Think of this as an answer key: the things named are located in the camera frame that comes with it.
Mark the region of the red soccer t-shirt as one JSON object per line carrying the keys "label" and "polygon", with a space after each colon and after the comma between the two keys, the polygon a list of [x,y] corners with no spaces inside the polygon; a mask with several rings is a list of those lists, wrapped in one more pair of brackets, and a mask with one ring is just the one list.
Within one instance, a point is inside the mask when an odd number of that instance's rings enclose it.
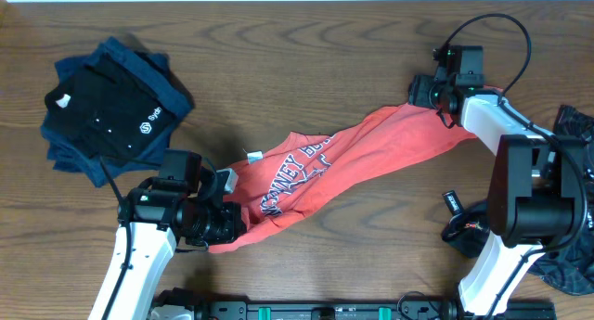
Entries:
{"label": "red soccer t-shirt", "polygon": [[333,135],[291,132],[259,160],[231,164],[239,179],[226,200],[240,205],[247,231],[209,251],[261,242],[351,186],[435,158],[472,137],[461,127],[445,128],[435,112],[408,104],[377,109]]}

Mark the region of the black patterned jersey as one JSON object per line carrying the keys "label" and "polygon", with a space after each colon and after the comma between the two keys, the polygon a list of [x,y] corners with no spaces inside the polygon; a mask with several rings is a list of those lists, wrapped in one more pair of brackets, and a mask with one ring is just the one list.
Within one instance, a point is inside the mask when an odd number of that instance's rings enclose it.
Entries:
{"label": "black patterned jersey", "polygon": [[[593,118],[573,106],[562,105],[553,133],[573,135],[586,141],[587,222],[572,246],[543,255],[532,264],[528,273],[565,294],[583,296],[593,292]],[[487,223],[486,201],[475,202],[466,209],[455,211],[441,238],[464,256],[476,258],[488,237]]]}

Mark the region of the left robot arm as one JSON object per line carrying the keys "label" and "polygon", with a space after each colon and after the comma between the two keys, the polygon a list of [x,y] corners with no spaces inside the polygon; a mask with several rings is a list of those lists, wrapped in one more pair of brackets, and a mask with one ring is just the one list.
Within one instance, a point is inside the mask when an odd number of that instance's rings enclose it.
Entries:
{"label": "left robot arm", "polygon": [[191,291],[157,287],[179,243],[186,243],[184,252],[207,251],[246,233],[240,205],[224,199],[238,179],[197,153],[168,149],[157,175],[126,195],[117,192],[114,250],[90,318],[210,318],[209,306]]}

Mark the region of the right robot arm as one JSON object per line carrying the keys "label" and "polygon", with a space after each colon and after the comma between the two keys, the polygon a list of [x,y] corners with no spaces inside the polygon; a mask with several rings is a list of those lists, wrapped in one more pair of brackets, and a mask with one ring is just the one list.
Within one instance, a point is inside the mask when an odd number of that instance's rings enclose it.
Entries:
{"label": "right robot arm", "polygon": [[503,319],[509,298],[543,255],[570,246],[587,219],[579,138],[555,135],[484,84],[480,46],[433,50],[434,75],[417,75],[409,104],[433,109],[448,129],[461,127],[495,156],[486,197],[489,234],[475,265],[442,304],[442,319]]}

